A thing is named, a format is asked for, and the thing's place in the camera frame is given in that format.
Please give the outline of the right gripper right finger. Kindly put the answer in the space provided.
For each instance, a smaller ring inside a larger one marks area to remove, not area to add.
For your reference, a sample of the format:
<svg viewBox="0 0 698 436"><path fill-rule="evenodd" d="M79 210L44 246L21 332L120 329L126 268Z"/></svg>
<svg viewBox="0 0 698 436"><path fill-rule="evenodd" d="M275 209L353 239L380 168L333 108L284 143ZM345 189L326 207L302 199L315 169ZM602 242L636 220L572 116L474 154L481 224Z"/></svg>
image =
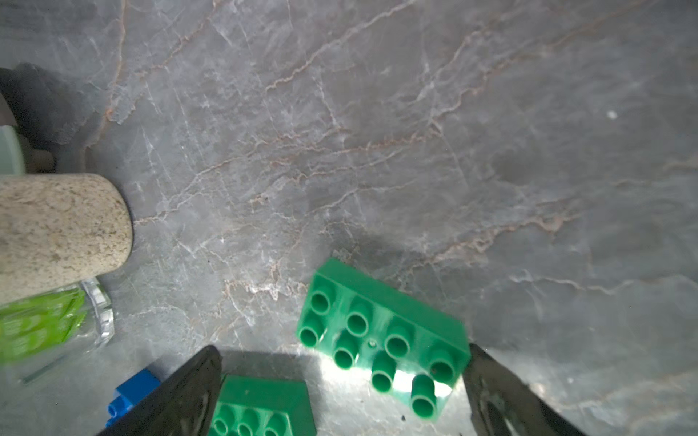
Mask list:
<svg viewBox="0 0 698 436"><path fill-rule="evenodd" d="M470 353L463 380L478 435L584 435L483 348Z"/></svg>

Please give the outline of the dark green long lego brick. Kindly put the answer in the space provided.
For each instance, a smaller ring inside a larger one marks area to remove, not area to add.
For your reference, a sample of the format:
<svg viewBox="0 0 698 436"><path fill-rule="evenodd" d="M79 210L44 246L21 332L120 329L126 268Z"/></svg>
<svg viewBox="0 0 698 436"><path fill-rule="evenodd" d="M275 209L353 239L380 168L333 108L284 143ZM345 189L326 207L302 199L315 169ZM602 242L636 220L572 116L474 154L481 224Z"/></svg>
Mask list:
<svg viewBox="0 0 698 436"><path fill-rule="evenodd" d="M296 336L425 421L438 419L471 360L458 319L334 258L314 273Z"/></svg>

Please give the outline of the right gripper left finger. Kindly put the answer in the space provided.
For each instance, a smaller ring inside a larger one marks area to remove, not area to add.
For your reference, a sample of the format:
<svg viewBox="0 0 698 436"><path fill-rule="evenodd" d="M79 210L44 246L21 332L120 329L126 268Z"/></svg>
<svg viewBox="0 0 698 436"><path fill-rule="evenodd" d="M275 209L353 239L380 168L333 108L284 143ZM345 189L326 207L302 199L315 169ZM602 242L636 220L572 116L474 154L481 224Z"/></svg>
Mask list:
<svg viewBox="0 0 698 436"><path fill-rule="evenodd" d="M207 345L103 435L207 435L222 384L222 356Z"/></svg>

